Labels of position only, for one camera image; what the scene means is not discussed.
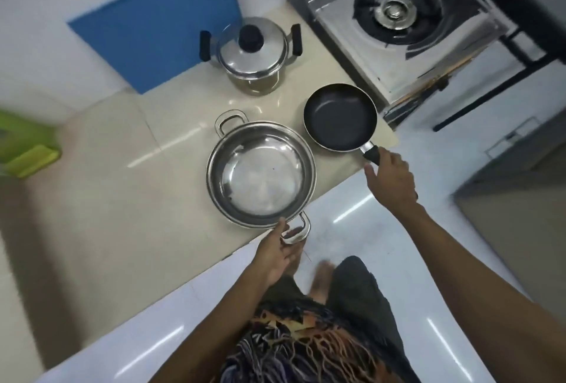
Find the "black pot handle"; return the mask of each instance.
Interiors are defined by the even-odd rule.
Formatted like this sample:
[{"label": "black pot handle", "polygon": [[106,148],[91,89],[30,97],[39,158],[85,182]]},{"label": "black pot handle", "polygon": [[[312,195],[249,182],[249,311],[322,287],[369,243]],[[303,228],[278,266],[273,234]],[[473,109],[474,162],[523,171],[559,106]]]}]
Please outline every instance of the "black pot handle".
[{"label": "black pot handle", "polygon": [[206,30],[200,31],[200,51],[199,56],[203,62],[210,61],[210,39],[212,35]]},{"label": "black pot handle", "polygon": [[379,147],[377,145],[374,145],[369,151],[364,152],[363,156],[375,165],[379,165]]},{"label": "black pot handle", "polygon": [[301,36],[301,24],[291,26],[291,37],[293,38],[293,55],[299,57],[303,55],[303,38]]}]

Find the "white floor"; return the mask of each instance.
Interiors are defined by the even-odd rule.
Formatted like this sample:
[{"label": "white floor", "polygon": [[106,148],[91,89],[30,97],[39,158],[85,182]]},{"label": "white floor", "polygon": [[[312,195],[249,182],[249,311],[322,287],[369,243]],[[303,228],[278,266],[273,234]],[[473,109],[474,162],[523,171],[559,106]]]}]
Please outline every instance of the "white floor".
[{"label": "white floor", "polygon": [[[485,150],[524,120],[546,121],[566,106],[561,65],[550,65],[439,133],[431,126],[509,76],[510,56],[487,50],[397,131],[421,203],[469,251],[519,287],[513,275],[454,206],[451,194],[489,158]],[[409,237],[369,196],[363,173],[307,208],[312,222],[300,269],[305,290],[316,263],[361,257],[389,299],[407,356],[423,382],[493,381],[442,300]],[[215,306],[253,257],[257,240],[124,323],[39,382],[147,382],[163,361]]]}]

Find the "person's left arm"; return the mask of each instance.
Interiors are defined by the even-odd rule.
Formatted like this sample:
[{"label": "person's left arm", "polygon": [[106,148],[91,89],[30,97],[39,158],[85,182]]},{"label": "person's left arm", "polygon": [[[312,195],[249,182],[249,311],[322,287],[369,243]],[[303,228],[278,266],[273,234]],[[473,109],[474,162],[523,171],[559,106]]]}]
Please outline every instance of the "person's left arm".
[{"label": "person's left arm", "polygon": [[301,254],[301,243],[281,244],[288,228],[284,219],[265,237],[234,286],[212,312],[181,343],[149,383],[209,383],[226,356],[243,336],[263,294],[279,280],[287,265]]}]

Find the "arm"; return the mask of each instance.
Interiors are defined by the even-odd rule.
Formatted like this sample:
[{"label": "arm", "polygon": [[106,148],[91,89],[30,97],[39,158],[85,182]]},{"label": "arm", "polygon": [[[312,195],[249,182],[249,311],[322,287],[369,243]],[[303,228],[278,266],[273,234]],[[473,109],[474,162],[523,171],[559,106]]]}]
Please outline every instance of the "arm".
[{"label": "arm", "polygon": [[376,199],[405,227],[452,315],[498,383],[566,381],[566,331],[476,259],[417,203],[409,165],[380,149]]},{"label": "arm", "polygon": [[209,383],[235,348],[261,297],[301,255],[303,243],[282,246],[284,219],[265,237],[248,267],[212,312],[173,352],[150,383]]}]

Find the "patterned shirt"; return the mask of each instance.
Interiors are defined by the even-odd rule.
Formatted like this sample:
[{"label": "patterned shirt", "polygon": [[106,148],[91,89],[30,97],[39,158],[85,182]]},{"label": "patterned shirt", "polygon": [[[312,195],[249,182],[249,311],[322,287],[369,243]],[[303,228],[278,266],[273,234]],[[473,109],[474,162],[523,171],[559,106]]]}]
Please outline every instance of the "patterned shirt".
[{"label": "patterned shirt", "polygon": [[371,322],[310,300],[263,303],[221,383],[419,383],[405,355]]}]

